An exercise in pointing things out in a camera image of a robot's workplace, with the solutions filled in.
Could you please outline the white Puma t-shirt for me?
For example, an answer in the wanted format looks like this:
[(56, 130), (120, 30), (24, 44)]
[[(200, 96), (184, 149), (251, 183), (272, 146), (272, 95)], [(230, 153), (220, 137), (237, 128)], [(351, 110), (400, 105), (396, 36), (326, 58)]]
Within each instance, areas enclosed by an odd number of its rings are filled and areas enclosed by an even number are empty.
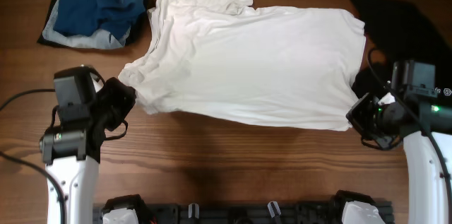
[(364, 23), (340, 8), (253, 0), (157, 0), (152, 40), (119, 80), (148, 114), (190, 112), (258, 126), (345, 131)]

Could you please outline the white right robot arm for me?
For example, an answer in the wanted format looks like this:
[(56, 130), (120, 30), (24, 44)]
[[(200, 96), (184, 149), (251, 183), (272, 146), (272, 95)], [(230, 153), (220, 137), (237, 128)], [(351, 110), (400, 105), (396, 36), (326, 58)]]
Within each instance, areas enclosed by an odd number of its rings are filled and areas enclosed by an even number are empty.
[(363, 145), (402, 145), (409, 175), (409, 223), (451, 222), (451, 107), (436, 102), (435, 67), (396, 62), (387, 94), (367, 93), (346, 117)]

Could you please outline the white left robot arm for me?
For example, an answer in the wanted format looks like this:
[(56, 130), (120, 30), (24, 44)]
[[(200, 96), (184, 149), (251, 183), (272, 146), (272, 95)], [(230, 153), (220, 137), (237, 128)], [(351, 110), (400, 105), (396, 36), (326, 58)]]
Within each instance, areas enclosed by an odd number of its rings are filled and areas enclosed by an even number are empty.
[(90, 66), (54, 75), (57, 106), (40, 139), (48, 186), (48, 223), (91, 223), (100, 149), (107, 131), (126, 125), (136, 91)]

